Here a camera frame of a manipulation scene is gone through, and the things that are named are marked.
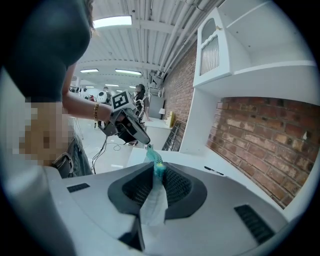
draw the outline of white ceiling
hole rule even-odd
[[[189,7],[189,11],[183,17],[182,24],[173,38],[173,46],[200,2],[201,0],[195,0],[193,6]],[[185,39],[200,25],[216,2],[218,1],[211,0],[208,3],[205,11],[200,13],[186,33]],[[184,0],[95,0],[93,2],[94,20],[131,15],[132,25],[98,28],[86,52],[77,63],[74,76],[94,83],[97,88],[102,88],[104,84],[113,84],[119,85],[117,90],[133,90],[129,86],[140,83],[148,87],[148,74],[160,69],[165,49],[184,4]],[[185,50],[180,53],[181,56],[196,39],[197,35],[194,34],[184,48]],[[173,46],[169,48],[165,60],[168,59]],[[98,69],[99,72],[81,73],[80,70],[84,69]],[[115,69],[140,71],[142,76],[120,74],[115,72]]]

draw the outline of white cabinet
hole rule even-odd
[[[319,73],[298,29],[271,0],[226,0],[198,28],[193,86],[217,97],[320,104]]]

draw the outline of black rack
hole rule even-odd
[[[168,138],[163,145],[163,151],[179,151],[181,145],[181,141],[177,140],[179,133],[183,133],[183,131],[181,130],[181,123],[176,120]]]

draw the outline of black shirt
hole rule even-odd
[[[84,0],[43,0],[25,21],[4,64],[33,102],[61,102],[67,69],[86,51],[91,31]]]

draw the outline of red brick wall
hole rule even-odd
[[[178,133],[179,144],[185,133],[189,116],[191,100],[194,93],[193,83],[196,68],[197,42],[193,44],[186,55],[181,59],[173,71],[165,79],[164,86],[164,108],[167,118],[170,111],[175,114],[175,119],[180,121],[181,130]]]
[[[319,106],[262,97],[223,98],[207,141],[282,208],[306,181],[319,145]]]

